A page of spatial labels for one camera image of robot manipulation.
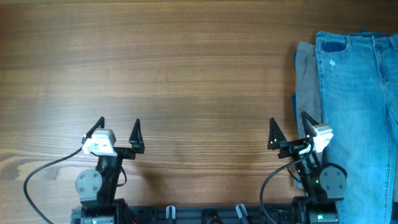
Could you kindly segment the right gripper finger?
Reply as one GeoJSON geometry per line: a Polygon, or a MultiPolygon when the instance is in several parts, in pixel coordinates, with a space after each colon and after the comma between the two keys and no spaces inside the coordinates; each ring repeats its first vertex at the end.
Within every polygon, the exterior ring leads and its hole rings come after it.
{"type": "Polygon", "coordinates": [[[306,138],[312,138],[315,136],[313,127],[319,125],[306,111],[301,112],[302,124],[306,138]]]}
{"type": "Polygon", "coordinates": [[[287,145],[287,139],[274,118],[270,119],[268,150],[282,149],[287,145]]]}

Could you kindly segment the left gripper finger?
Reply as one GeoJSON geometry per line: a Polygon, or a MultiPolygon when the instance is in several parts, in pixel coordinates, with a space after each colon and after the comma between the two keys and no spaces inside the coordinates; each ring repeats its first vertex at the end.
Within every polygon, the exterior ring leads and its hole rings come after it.
{"type": "Polygon", "coordinates": [[[141,121],[139,118],[136,119],[131,135],[129,137],[129,144],[133,151],[138,154],[143,154],[145,151],[144,140],[141,132],[141,121]]]}
{"type": "Polygon", "coordinates": [[[86,133],[83,135],[82,141],[81,143],[84,144],[86,142],[87,139],[91,139],[92,134],[94,133],[94,131],[98,128],[104,128],[104,121],[105,118],[103,116],[101,116],[99,118],[99,120],[97,120],[97,122],[95,123],[95,125],[86,133]]]}

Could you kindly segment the light blue jeans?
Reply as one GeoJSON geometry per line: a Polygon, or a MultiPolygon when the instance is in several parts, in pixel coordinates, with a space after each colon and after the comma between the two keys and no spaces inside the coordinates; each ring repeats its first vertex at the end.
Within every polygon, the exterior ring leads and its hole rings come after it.
{"type": "Polygon", "coordinates": [[[315,53],[330,162],[347,171],[342,223],[389,223],[397,157],[397,36],[319,32],[315,53]]]}

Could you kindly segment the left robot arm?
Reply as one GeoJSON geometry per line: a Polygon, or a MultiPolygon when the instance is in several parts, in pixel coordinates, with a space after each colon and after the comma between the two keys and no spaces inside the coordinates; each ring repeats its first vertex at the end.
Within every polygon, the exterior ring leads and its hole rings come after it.
{"type": "Polygon", "coordinates": [[[75,181],[80,195],[81,214],[73,217],[72,223],[138,223],[134,212],[124,199],[116,199],[116,190],[121,187],[119,176],[125,174],[124,160],[134,160],[143,154],[145,145],[140,119],[136,119],[129,137],[130,147],[116,147],[112,129],[104,127],[104,118],[83,136],[82,151],[98,157],[94,169],[84,170],[75,181]]]}

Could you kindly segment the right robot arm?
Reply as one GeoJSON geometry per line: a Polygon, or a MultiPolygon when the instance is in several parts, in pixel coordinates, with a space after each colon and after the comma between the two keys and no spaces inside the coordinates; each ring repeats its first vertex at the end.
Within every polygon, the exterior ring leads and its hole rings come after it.
{"type": "Polygon", "coordinates": [[[331,162],[320,162],[317,154],[323,152],[333,137],[327,124],[315,121],[307,112],[301,113],[305,137],[288,141],[274,118],[270,119],[267,148],[278,150],[278,158],[290,157],[286,164],[264,181],[261,187],[261,211],[267,223],[339,223],[336,202],[344,199],[347,171],[331,162]],[[286,208],[271,208],[264,203],[264,190],[268,182],[280,171],[294,166],[305,195],[294,197],[286,208]]]}

